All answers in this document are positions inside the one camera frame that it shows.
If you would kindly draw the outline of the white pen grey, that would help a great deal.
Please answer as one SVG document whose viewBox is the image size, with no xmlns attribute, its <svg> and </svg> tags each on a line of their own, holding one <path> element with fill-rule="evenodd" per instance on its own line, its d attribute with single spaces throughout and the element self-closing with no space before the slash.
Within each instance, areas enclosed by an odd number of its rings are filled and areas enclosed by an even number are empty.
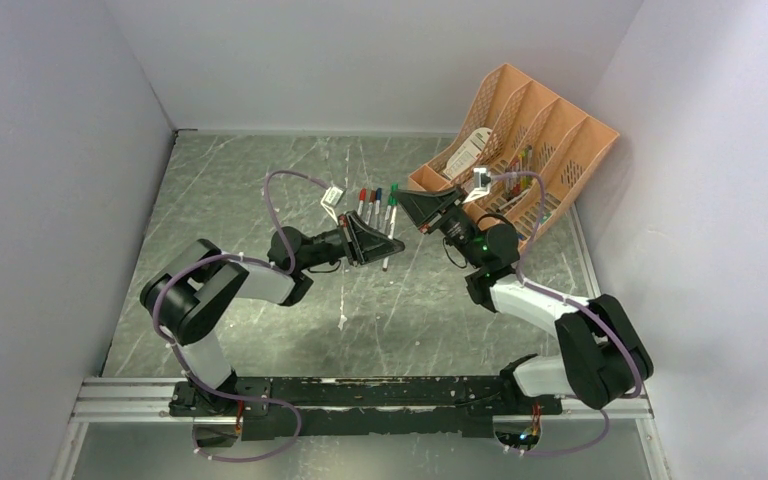
<svg viewBox="0 0 768 480">
<path fill-rule="evenodd" d="M 359 192 L 358 196 L 358 208 L 357 208 L 357 214 L 359 216 L 362 216 L 364 213 L 365 205 L 366 205 L 366 197 L 367 197 L 367 189 L 362 188 Z"/>
</svg>

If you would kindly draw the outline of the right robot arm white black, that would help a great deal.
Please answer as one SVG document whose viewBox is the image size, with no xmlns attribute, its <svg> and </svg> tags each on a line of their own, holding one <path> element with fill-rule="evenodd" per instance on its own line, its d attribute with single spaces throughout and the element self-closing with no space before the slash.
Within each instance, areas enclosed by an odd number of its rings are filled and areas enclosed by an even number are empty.
<svg viewBox="0 0 768 480">
<path fill-rule="evenodd" d="M 465 207 L 465 192 L 396 190 L 405 215 L 423 234 L 438 232 L 473 267 L 465 283 L 472 301 L 494 313 L 524 320 L 555 338 L 560 352 L 526 356 L 502 372 L 502 406 L 522 414 L 540 396 L 573 396 L 600 410 L 634 398 L 653 373 L 653 363 L 620 304 L 611 295 L 564 294 L 527 279 L 516 264 L 519 234 L 507 221 L 482 227 Z"/>
</svg>

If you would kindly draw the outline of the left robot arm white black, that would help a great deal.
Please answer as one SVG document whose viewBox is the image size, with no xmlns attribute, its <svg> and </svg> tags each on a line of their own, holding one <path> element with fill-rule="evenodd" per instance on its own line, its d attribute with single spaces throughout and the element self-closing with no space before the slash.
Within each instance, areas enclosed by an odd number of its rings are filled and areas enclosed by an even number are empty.
<svg viewBox="0 0 768 480">
<path fill-rule="evenodd" d="M 221 416 L 235 406 L 237 376 L 215 328 L 234 299 L 293 306 L 313 284 L 308 270 L 341 262 L 362 266 L 404 248 L 402 241 L 372 229 L 354 211 L 339 216 L 334 229 L 315 236 L 280 228 L 264 260 L 224 252 L 198 239 L 143 286 L 140 303 L 198 389 L 197 403 Z"/>
</svg>

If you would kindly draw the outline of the white pen blue cap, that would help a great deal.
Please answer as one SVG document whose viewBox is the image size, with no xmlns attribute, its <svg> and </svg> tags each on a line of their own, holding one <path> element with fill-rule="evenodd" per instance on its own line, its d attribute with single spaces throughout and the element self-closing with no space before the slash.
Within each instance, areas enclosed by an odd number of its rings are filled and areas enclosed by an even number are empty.
<svg viewBox="0 0 768 480">
<path fill-rule="evenodd" d="M 370 220 L 370 225 L 376 230 L 380 229 L 382 196 L 383 196 L 383 190 L 381 188 L 377 188 L 375 190 L 374 203 L 371 210 L 371 220 Z"/>
</svg>

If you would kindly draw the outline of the white pen green end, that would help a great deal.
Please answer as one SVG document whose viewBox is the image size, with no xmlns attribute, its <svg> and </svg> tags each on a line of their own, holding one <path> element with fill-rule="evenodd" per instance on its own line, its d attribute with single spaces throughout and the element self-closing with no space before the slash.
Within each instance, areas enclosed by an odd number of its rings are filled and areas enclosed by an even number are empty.
<svg viewBox="0 0 768 480">
<path fill-rule="evenodd" d="M 386 205 L 386 208 L 385 208 L 385 214 L 384 214 L 384 217 L 382 219 L 382 232 L 383 233 L 387 233 L 388 232 L 388 228 L 389 228 L 389 224 L 390 224 L 390 220 L 391 220 L 391 216 L 392 216 L 394 202 L 395 202 L 395 199 L 393 198 L 393 196 L 389 195 L 388 198 L 387 198 L 387 205 Z"/>
</svg>

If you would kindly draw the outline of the white pen red tip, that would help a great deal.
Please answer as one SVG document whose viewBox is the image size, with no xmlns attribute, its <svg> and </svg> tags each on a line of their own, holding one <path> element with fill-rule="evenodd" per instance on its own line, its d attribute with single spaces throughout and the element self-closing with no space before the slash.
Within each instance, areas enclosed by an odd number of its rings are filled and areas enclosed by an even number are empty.
<svg viewBox="0 0 768 480">
<path fill-rule="evenodd" d="M 394 202 L 394 205 L 393 205 L 393 211 L 392 211 L 392 216 L 391 216 L 388 232 L 386 233 L 390 240 L 392 240 L 394 238 L 395 217 L 396 217 L 396 213 L 397 213 L 397 204 L 398 204 L 397 199 L 395 198 L 395 192 L 393 193 L 392 196 L 395 199 L 395 202 Z"/>
</svg>

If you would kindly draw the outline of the white pen brown end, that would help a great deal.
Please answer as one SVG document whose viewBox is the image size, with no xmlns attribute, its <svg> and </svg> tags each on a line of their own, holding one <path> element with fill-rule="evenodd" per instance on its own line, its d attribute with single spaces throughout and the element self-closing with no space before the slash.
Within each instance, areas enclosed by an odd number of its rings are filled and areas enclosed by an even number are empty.
<svg viewBox="0 0 768 480">
<path fill-rule="evenodd" d="M 377 198 L 378 198 L 378 195 L 376 190 L 369 189 L 366 196 L 366 206 L 365 206 L 365 212 L 363 217 L 364 222 L 367 225 L 371 225 L 371 220 L 375 212 Z"/>
</svg>

